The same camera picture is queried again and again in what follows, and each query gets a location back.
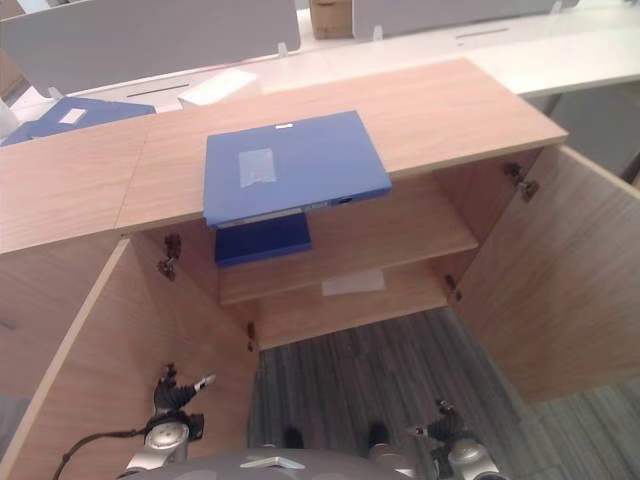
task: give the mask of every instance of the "white countertop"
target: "white countertop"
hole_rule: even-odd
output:
[[[620,1],[582,0],[575,9],[554,15],[483,22],[366,43],[316,40],[309,10],[300,10],[298,16],[300,50],[285,58],[234,65],[257,74],[265,93],[460,57],[470,59],[524,97],[640,79],[640,7]],[[159,112],[175,110],[181,108],[177,96],[182,91],[227,67],[164,75],[78,95],[151,104]],[[151,90],[162,91],[143,93]],[[52,103],[30,88],[12,111],[24,122],[39,118]]]

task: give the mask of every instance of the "wooden countertop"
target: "wooden countertop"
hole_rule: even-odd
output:
[[[0,253],[199,218],[208,135],[346,110],[392,177],[566,138],[465,60],[123,120],[0,148]]]

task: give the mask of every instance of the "blue folder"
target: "blue folder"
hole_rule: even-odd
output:
[[[74,123],[61,123],[65,115],[72,109],[84,110]],[[63,97],[40,119],[25,122],[9,135],[2,146],[26,142],[38,137],[48,137],[58,133],[70,132],[81,128],[101,125],[103,123],[124,120],[155,113],[151,105],[124,102],[106,102],[91,98]]]
[[[221,267],[308,250],[304,212],[383,195],[391,180],[357,112],[207,141],[204,216]]]

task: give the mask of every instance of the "cardboard box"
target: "cardboard box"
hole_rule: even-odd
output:
[[[317,39],[353,37],[351,0],[311,0],[310,7]]]

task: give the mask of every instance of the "wire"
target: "wire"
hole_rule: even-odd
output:
[[[84,447],[86,444],[91,443],[100,438],[105,438],[105,437],[106,438],[132,438],[138,435],[143,435],[145,432],[146,430],[143,428],[140,430],[125,430],[122,432],[94,433],[93,435],[88,435],[84,437],[83,439],[76,442],[76,444],[73,447],[71,447],[71,449],[69,449],[69,451],[62,456],[62,461],[60,462],[60,465],[58,466],[56,473],[53,474],[52,480],[59,480],[62,470],[64,470],[64,467],[67,465],[67,463],[69,463],[69,460],[71,460],[71,457],[73,456],[73,454],[76,453],[78,450],[80,450],[82,447]]]

